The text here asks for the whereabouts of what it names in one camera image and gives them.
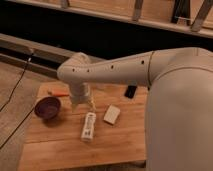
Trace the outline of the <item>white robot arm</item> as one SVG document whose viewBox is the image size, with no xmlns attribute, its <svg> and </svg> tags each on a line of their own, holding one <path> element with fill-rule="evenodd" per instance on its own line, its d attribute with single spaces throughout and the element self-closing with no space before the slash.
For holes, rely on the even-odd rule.
<svg viewBox="0 0 213 171">
<path fill-rule="evenodd" d="M 91 83 L 144 86 L 147 171 L 213 171 L 213 52 L 153 50 L 92 63 L 75 53 L 57 69 L 74 105 Z"/>
</svg>

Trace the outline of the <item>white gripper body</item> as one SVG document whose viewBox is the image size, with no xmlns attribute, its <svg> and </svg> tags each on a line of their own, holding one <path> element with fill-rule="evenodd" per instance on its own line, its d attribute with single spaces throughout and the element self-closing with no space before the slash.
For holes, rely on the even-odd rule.
<svg viewBox="0 0 213 171">
<path fill-rule="evenodd" d="M 70 84 L 69 90 L 73 108 L 76 108 L 79 104 L 91 104 L 91 89 L 87 83 Z"/>
</svg>

